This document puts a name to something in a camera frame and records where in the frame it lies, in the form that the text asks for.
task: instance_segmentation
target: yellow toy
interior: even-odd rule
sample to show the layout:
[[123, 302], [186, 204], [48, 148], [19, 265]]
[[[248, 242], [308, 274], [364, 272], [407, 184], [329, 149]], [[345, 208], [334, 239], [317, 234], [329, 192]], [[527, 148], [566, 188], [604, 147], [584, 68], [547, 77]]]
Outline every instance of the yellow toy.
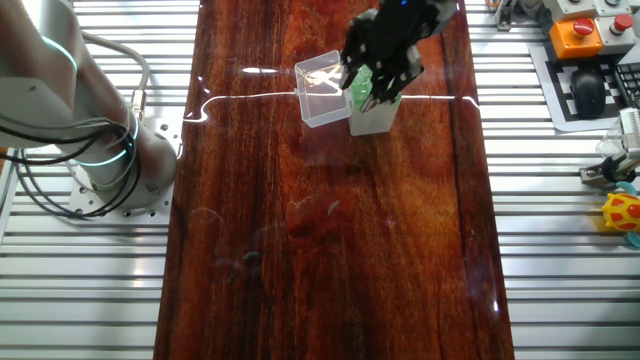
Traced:
[[627, 241], [634, 247], [640, 248], [640, 199], [638, 192], [628, 182], [618, 182], [616, 185], [625, 194], [607, 194], [609, 199], [602, 207], [605, 225], [616, 230], [627, 231]]

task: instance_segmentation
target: white box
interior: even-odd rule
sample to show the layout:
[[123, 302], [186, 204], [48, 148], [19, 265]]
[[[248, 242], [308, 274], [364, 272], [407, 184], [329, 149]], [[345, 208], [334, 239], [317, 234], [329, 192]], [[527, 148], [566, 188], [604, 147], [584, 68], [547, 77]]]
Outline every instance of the white box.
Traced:
[[611, 6], [607, 4], [605, 0], [594, 0], [596, 3], [596, 10], [598, 11], [598, 16], [616, 16], [620, 14], [629, 14], [631, 15], [631, 6], [629, 6], [628, 0], [620, 0], [618, 5]]
[[596, 4], [592, 0], [580, 0], [573, 3], [569, 0], [543, 0], [544, 6], [551, 10], [551, 19], [570, 20], [578, 18], [593, 19], [596, 17]]
[[347, 98], [351, 106], [351, 116], [349, 117], [351, 135], [360, 136], [389, 132], [402, 99], [396, 100], [393, 104], [379, 104], [373, 109], [361, 113], [360, 109], [355, 108], [353, 94], [350, 90], [347, 90]]
[[615, 21], [615, 16], [599, 17], [595, 19], [596, 28], [602, 39], [602, 49], [598, 55], [626, 54], [638, 42], [632, 29], [627, 29], [622, 35], [614, 35], [609, 28]]
[[316, 127], [346, 119], [351, 107], [340, 89], [343, 68], [336, 50], [295, 65], [302, 121]]

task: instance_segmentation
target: black cable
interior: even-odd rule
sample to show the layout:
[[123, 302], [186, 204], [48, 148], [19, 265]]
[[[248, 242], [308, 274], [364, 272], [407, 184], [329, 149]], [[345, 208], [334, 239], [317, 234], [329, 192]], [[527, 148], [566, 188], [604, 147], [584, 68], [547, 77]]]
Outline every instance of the black cable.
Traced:
[[[122, 193], [125, 191], [125, 189], [127, 188], [127, 185], [129, 184], [129, 179], [131, 177], [131, 171], [132, 168], [130, 168], [127, 171], [127, 175], [126, 175], [126, 179], [123, 180], [122, 182], [122, 186], [118, 189], [117, 193], [113, 196], [113, 198], [111, 198], [108, 202], [106, 202], [104, 205], [102, 205], [100, 208], [87, 213], [87, 214], [78, 214], [74, 211], [71, 211], [67, 208], [64, 208], [63, 206], [61, 206], [60, 204], [56, 203], [55, 201], [53, 201], [53, 199], [51, 199], [49, 196], [47, 196], [44, 191], [42, 191], [42, 189], [40, 188], [40, 186], [38, 185], [38, 183], [36, 182], [33, 173], [31, 172], [31, 168], [29, 164], [24, 164], [25, 165], [25, 171], [27, 173], [27, 176], [29, 177], [31, 183], [33, 184], [34, 188], [36, 189], [36, 191], [38, 192], [38, 194], [40, 196], [42, 196], [43, 198], [45, 198], [52, 206], [62, 210], [60, 211], [56, 211], [53, 210], [49, 207], [47, 207], [45, 204], [43, 204], [42, 202], [40, 202], [35, 194], [33, 194], [31, 192], [31, 190], [28, 188], [26, 181], [24, 180], [24, 177], [22, 176], [22, 174], [20, 173], [20, 169], [17, 169], [18, 172], [18, 180], [20, 181], [20, 184], [22, 185], [25, 193], [27, 193], [27, 195], [33, 200], [33, 202], [36, 203], [36, 205], [38, 205], [40, 208], [42, 208], [43, 210], [47, 211], [50, 214], [56, 215], [56, 216], [65, 216], [65, 217], [72, 217], [72, 218], [76, 218], [76, 219], [87, 219], [90, 217], [97, 217], [97, 216], [103, 216], [108, 214], [109, 212], [115, 210], [116, 208], [118, 208], [120, 205], [122, 205], [133, 193], [133, 191], [135, 191], [139, 180], [140, 180], [140, 176], [141, 176], [141, 164], [140, 164], [140, 158], [137, 155], [137, 153], [134, 151], [134, 147], [135, 147], [135, 140], [133, 139], [133, 136], [131, 134], [127, 134], [126, 138], [130, 141], [130, 143], [128, 145], [125, 145], [125, 149], [127, 149], [127, 152], [129, 153], [129, 156], [133, 156], [132, 154], [136, 154], [136, 158], [135, 159], [131, 159], [131, 161], [136, 161], [137, 162], [137, 166], [136, 166], [136, 177], [133, 181], [133, 184], [131, 185], [129, 191], [124, 195], [124, 197], [122, 197], [122, 199], [120, 199], [120, 201], [118, 201], [116, 203], [116, 201], [118, 200], [118, 198], [120, 198], [120, 196], [122, 195]], [[24, 153], [24, 149], [21, 150], [21, 154], [23, 157], [25, 157], [25, 153]]]
[[71, 153], [71, 154], [63, 156], [63, 157], [51, 159], [51, 160], [33, 161], [33, 160], [27, 160], [26, 158], [19, 158], [19, 157], [9, 156], [9, 155], [5, 155], [5, 154], [0, 154], [0, 158], [8, 160], [8, 161], [11, 161], [11, 162], [15, 162], [15, 163], [18, 163], [18, 164], [22, 164], [22, 165], [36, 165], [36, 166], [38, 166], [38, 165], [54, 165], [54, 164], [63, 163], [65, 161], [73, 160], [73, 159], [77, 158], [78, 156], [84, 154], [87, 150], [89, 150], [89, 148], [96, 141], [98, 141], [98, 139], [99, 139], [99, 137], [96, 137], [95, 139], [92, 139], [92, 140], [88, 141], [80, 149], [78, 149], [78, 151], [76, 151], [74, 153]]

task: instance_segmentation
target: transparent plastic box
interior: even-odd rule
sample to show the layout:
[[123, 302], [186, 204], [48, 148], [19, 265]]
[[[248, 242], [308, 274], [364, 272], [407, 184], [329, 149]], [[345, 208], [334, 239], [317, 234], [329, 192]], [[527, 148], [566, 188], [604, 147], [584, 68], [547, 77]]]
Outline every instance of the transparent plastic box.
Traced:
[[302, 120], [317, 127], [351, 116], [347, 96], [340, 89], [340, 54], [331, 51], [295, 65]]

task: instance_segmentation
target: control box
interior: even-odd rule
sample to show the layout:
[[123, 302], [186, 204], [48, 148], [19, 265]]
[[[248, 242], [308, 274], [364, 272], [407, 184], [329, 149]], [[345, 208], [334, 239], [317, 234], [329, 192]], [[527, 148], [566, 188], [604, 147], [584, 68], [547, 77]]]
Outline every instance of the control box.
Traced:
[[640, 37], [640, 11], [633, 15], [633, 33], [636, 34], [636, 37]]
[[542, 3], [551, 11], [551, 19], [554, 22], [578, 18], [593, 19], [597, 14], [593, 0], [542, 0]]
[[558, 59], [593, 57], [602, 49], [602, 40], [591, 19], [556, 21], [549, 38]]
[[628, 0], [594, 0], [594, 2], [598, 16], [631, 15], [631, 6], [629, 6]]
[[638, 42], [631, 29], [616, 35], [611, 31], [616, 17], [599, 17], [595, 19], [596, 29], [602, 40], [602, 49], [598, 55], [626, 54]]

